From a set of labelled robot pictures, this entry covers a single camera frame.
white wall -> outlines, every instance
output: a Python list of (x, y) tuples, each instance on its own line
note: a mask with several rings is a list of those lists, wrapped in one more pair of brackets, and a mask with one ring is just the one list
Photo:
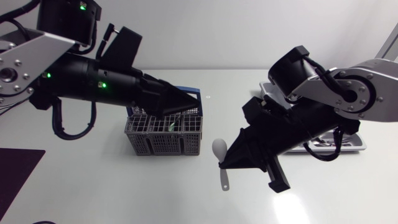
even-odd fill
[[(134, 62), (141, 69), (269, 68), (296, 45), (327, 68), (347, 67), (373, 58), (398, 22), (396, 0), (97, 2), (99, 38), (109, 22), (144, 36)], [(25, 3), (2, 0), (0, 14)], [(37, 9), (18, 21), (34, 28), (36, 17)]]

dark mat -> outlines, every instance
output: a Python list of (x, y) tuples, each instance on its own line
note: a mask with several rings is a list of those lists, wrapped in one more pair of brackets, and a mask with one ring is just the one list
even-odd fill
[(0, 221), (44, 153), (44, 150), (0, 148)]

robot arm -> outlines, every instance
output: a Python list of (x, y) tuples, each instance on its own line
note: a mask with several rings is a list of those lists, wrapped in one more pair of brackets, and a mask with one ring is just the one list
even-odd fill
[[(33, 0), (0, 16), (0, 23), (13, 21), (39, 2)], [(157, 117), (198, 107), (200, 102), (192, 96), (131, 67), (142, 37), (126, 27), (116, 31), (110, 24), (96, 58), (81, 56), (95, 45), (96, 21), (100, 17), (101, 8), (93, 0), (42, 0), (38, 30), (19, 24), (19, 30), (0, 37), (0, 107), (26, 99), (39, 110), (53, 106), (53, 130), (66, 140), (90, 131), (96, 118), (96, 102), (138, 105)], [(103, 54), (112, 33), (117, 36)], [(90, 44), (88, 49), (79, 50)], [(92, 102), (91, 121), (85, 131), (74, 136), (63, 132), (58, 97)]]
[[(308, 56), (303, 46), (296, 47), (272, 66), (269, 80), (294, 105), (285, 109), (267, 95), (249, 100), (243, 112), (250, 125), (241, 128), (219, 163), (221, 169), (260, 168), (269, 173), (269, 187), (281, 192), (290, 185), (278, 155), (303, 144), (316, 158), (332, 161), (340, 153), (343, 134), (358, 131), (359, 119), (398, 121), (398, 64), (373, 59), (325, 71)], [(306, 144), (335, 128), (335, 153), (318, 155)]]

dish rack basket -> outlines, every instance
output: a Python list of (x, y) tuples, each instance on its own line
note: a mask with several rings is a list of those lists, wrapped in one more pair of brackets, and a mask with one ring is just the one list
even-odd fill
[[(186, 93), (196, 95), (200, 90), (178, 86)], [(127, 108), (127, 134), (137, 156), (198, 156), (203, 124), (201, 105), (181, 113), (157, 119), (140, 107)]]

black cable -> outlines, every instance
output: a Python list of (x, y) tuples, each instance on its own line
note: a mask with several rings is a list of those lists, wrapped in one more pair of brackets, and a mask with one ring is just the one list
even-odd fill
[(15, 19), (9, 19), (9, 20), (7, 20), (7, 22), (10, 22), (10, 23), (14, 24), (18, 28), (19, 32), (21, 32), (21, 34), (24, 36), (26, 41), (31, 40), (31, 38), (29, 37), (29, 34), (27, 33), (25, 27), (23, 27), (22, 24), (20, 24), (18, 21), (16, 21)]
[(12, 106), (7, 106), (7, 107), (5, 107), (5, 108), (7, 108), (7, 109), (6, 109), (5, 111), (0, 112), (0, 116), (3, 115), (3, 114), (5, 114), (5, 113), (7, 113), (9, 110), (13, 109), (14, 107), (23, 104), (23, 102), (25, 102), (25, 101), (27, 101), (27, 100), (28, 100), (28, 99), (25, 99), (25, 100), (22, 100), (22, 101), (20, 101), (20, 102), (14, 103)]
[(301, 102), (301, 99), (302, 98), (299, 98), (299, 99), (297, 99), (297, 100), (295, 100), (295, 101), (291, 101), (290, 99), (288, 99), (288, 98), (286, 98), (285, 97), (285, 101), (287, 102), (287, 103), (290, 103), (290, 104), (297, 104), (297, 103), (300, 103)]
[(350, 95), (345, 91), (345, 89), (338, 83), (331, 75), (330, 72), (326, 72), (326, 70), (316, 61), (312, 60), (308, 56), (304, 56), (304, 60), (306, 60), (311, 66), (315, 67), (315, 71), (324, 84), (334, 93), (343, 97), (344, 100), (349, 101)]
[(62, 102), (58, 97), (54, 97), (52, 100), (52, 129), (54, 134), (64, 140), (75, 140), (85, 136), (94, 127), (95, 119), (97, 117), (97, 109), (95, 102), (91, 102), (91, 118), (88, 127), (80, 134), (67, 134), (62, 127)]
[(344, 131), (343, 128), (338, 127), (333, 131), (333, 139), (335, 141), (335, 146), (336, 146), (336, 150), (334, 151), (334, 153), (329, 154), (329, 155), (320, 155), (315, 153), (314, 151), (312, 151), (312, 149), (310, 148), (310, 146), (308, 146), (308, 143), (304, 143), (303, 146), (305, 148), (305, 150), (307, 150), (307, 152), (309, 154), (311, 154), (311, 156), (321, 160), (321, 161), (325, 161), (325, 162), (330, 162), (335, 160), (341, 152), (341, 145), (343, 143), (343, 135), (344, 135)]
[(18, 16), (21, 16), (25, 13), (30, 12), (32, 9), (34, 9), (38, 4), (40, 3), (40, 0), (32, 0), (31, 2), (27, 3), (25, 6), (22, 6), (18, 9), (15, 9), (11, 12), (7, 12), (3, 15), (0, 16), (0, 24), (9, 21), (10, 19), (15, 19)]
[(88, 53), (90, 53), (91, 51), (93, 51), (93, 49), (94, 49), (94, 47), (95, 47), (95, 44), (96, 44), (96, 41), (97, 41), (97, 22), (95, 21), (95, 22), (94, 22), (93, 35), (91, 36), (91, 45), (90, 45), (90, 47), (87, 48), (86, 50), (82, 50), (82, 51), (79, 51), (79, 50), (72, 50), (72, 49), (71, 49), (70, 52), (73, 53), (73, 54), (77, 54), (77, 55), (85, 55), (85, 54), (88, 54)]
[(40, 222), (35, 222), (33, 224), (55, 224), (55, 223), (51, 221), (40, 221)]

